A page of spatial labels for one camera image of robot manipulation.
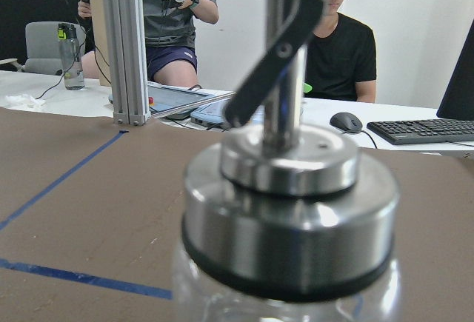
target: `blue shorts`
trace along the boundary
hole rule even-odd
[[[146,47],[147,51],[147,75],[153,80],[153,76],[166,64],[172,61],[188,61],[196,72],[198,71],[198,59],[193,48],[182,46],[169,47]]]

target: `water bottle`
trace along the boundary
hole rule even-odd
[[[64,85],[68,90],[79,90],[84,87],[80,44],[73,24],[58,25],[59,51],[61,53]]]

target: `stainless steel cap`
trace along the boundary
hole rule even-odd
[[[302,125],[286,152],[265,152],[263,127],[233,130],[222,141],[221,172],[261,192],[307,196],[347,189],[357,180],[358,150],[347,137]]]
[[[251,295],[319,301],[371,284],[390,258],[398,186],[360,155],[358,180],[330,195],[269,195],[221,174],[216,144],[189,164],[183,241],[210,276]]]

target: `brown table surface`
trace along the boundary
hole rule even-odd
[[[172,321],[182,174],[222,134],[0,118],[0,321]],[[403,321],[474,321],[474,161],[363,151],[401,185]]]

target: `black keyboard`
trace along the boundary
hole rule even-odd
[[[395,145],[474,141],[474,121],[380,121],[369,122],[367,128]]]

